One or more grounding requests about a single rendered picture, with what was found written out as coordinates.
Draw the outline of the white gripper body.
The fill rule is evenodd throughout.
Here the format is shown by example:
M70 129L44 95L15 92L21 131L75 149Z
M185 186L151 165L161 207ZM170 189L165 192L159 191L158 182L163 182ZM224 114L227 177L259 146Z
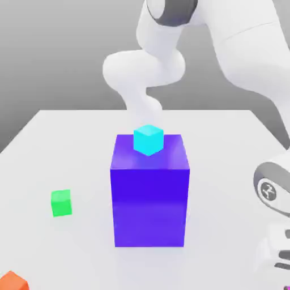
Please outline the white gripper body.
M274 264L274 267L280 270L285 270L285 271L290 272L290 262L286 262L286 261L276 262Z

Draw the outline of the large purple box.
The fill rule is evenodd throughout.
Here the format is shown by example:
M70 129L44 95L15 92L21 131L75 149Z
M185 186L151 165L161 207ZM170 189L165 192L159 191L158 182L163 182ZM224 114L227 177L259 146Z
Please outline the large purple box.
M151 156L118 135L110 166L116 247L182 247L190 167L180 135L165 135Z

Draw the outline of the small cyan cube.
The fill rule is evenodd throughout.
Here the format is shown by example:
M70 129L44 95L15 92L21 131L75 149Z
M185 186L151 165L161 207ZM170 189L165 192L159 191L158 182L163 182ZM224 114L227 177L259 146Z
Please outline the small cyan cube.
M134 130L134 150L151 156L164 148L164 130L153 125L144 125Z

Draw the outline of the small orange cube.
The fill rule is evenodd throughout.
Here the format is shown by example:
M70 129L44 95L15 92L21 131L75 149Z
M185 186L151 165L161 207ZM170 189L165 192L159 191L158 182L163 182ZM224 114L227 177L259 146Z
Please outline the small orange cube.
M0 290L29 290L28 282L13 271L0 278Z

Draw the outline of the small green cube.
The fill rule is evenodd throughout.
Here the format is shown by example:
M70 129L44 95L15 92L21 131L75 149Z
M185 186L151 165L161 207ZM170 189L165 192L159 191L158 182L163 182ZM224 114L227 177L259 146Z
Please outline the small green cube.
M72 214L71 193L69 189L51 193L51 207L54 217Z

